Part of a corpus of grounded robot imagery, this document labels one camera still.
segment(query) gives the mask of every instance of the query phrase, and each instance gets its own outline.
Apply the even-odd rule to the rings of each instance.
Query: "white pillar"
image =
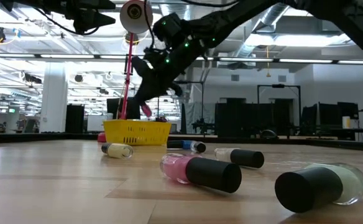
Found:
[[[39,131],[65,131],[68,77],[65,63],[47,62]]]
[[[15,133],[14,130],[17,130],[17,122],[20,117],[20,108],[19,107],[9,107],[9,111],[6,115],[6,133]]]

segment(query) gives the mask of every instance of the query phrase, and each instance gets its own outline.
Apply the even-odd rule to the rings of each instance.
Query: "ceiling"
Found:
[[[96,33],[89,36],[70,34],[48,21],[36,10],[16,4],[12,12],[6,11],[0,6],[0,27],[5,28],[6,40],[0,44],[0,53],[25,53],[25,54],[113,54],[124,55],[127,53],[128,44],[125,41],[126,30],[119,22],[119,9],[125,1],[114,1],[117,3],[115,11],[106,11],[102,14],[113,17],[116,23],[110,26],[101,27]],[[221,3],[224,0],[200,1]],[[154,22],[173,10],[183,13],[186,19],[198,19],[214,10],[215,8],[180,5],[180,2],[171,0],[151,1],[154,10]],[[59,24],[73,30],[73,21],[64,16],[52,13],[52,19]],[[316,29],[305,29],[316,24]],[[213,50],[214,55],[235,55],[239,47],[247,43],[249,37],[246,32],[246,25],[242,24],[218,47]],[[289,9],[277,23],[275,33],[270,34],[273,39],[281,35],[341,35],[337,27],[331,27],[312,17],[305,11]],[[264,38],[268,34],[255,34]],[[139,34],[139,44],[133,48],[134,54],[143,54],[143,50],[151,43],[148,32]],[[363,59],[363,51],[349,39],[336,42],[337,47],[294,47],[271,44],[269,46],[255,46],[252,54],[256,57],[277,57],[277,58],[308,58],[308,59]],[[157,39],[155,45],[163,45]],[[0,86],[7,85],[7,88],[0,88],[0,111],[9,105],[21,105],[22,112],[36,114],[40,111],[42,102],[42,85],[34,84],[35,88],[26,88],[30,83],[23,81],[23,75],[33,75],[44,82],[45,61],[23,61],[0,58]],[[201,66],[201,63],[194,63],[193,66]],[[266,67],[266,63],[257,63],[250,69],[258,70]],[[272,68],[286,68],[295,72],[305,65],[302,64],[273,64]],[[101,114],[106,111],[106,98],[123,96],[124,88],[124,62],[67,62],[67,73],[69,74],[68,102],[81,103],[86,105],[88,114]],[[76,82],[75,76],[82,75],[83,82]],[[134,74],[131,77],[132,89],[128,92],[133,96],[136,88],[139,87],[141,78]],[[101,94],[96,88],[100,86],[106,89],[109,94]],[[156,111],[157,99],[149,103]],[[174,97],[163,97],[160,99],[160,113],[168,116],[178,117],[180,115],[179,99]]]

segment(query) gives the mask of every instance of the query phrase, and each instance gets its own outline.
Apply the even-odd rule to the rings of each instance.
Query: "black cable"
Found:
[[[144,18],[145,18],[145,23],[147,23],[147,27],[149,28],[150,35],[151,35],[150,49],[153,49],[154,48],[154,33],[152,32],[151,25],[149,22],[149,17],[147,15],[147,0],[144,0]]]
[[[202,3],[202,2],[194,2],[194,1],[190,1],[190,0],[180,0],[182,2],[188,3],[188,4],[192,4],[192,5],[196,5],[196,6],[204,6],[204,7],[227,7],[227,6],[232,6],[233,4],[241,1],[241,0],[234,0],[232,2],[226,3],[226,4],[211,4],[211,3]]]
[[[53,22],[54,24],[56,24],[57,26],[59,26],[60,28],[62,28],[63,30],[70,32],[72,34],[76,34],[76,35],[91,35],[94,34],[95,32],[97,32],[97,30],[99,30],[99,27],[95,28],[93,31],[89,32],[89,33],[85,33],[85,34],[79,34],[75,31],[72,31],[70,29],[67,29],[66,27],[62,26],[61,24],[59,24],[58,22],[54,21],[52,18],[50,18],[49,16],[46,15],[46,13],[44,13],[43,11],[41,11],[38,8],[34,8],[36,11],[38,11],[39,13],[41,13],[43,16],[46,17],[46,19],[48,19],[50,22]]]

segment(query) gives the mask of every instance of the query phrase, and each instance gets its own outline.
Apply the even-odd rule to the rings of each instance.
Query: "wooden floor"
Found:
[[[209,144],[262,151],[260,170],[242,169],[231,195],[162,177],[166,149],[136,149],[129,161],[103,155],[95,141],[0,144],[0,224],[57,223],[353,223],[363,224],[363,200],[297,215],[274,194],[275,179],[310,162],[345,162],[363,171],[363,152],[312,146]]]

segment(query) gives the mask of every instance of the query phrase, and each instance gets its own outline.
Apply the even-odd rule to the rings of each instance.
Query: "pink nail polish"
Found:
[[[197,155],[170,153],[162,157],[163,174],[182,184],[196,184],[234,193],[238,190],[242,174],[238,165],[205,159]]]

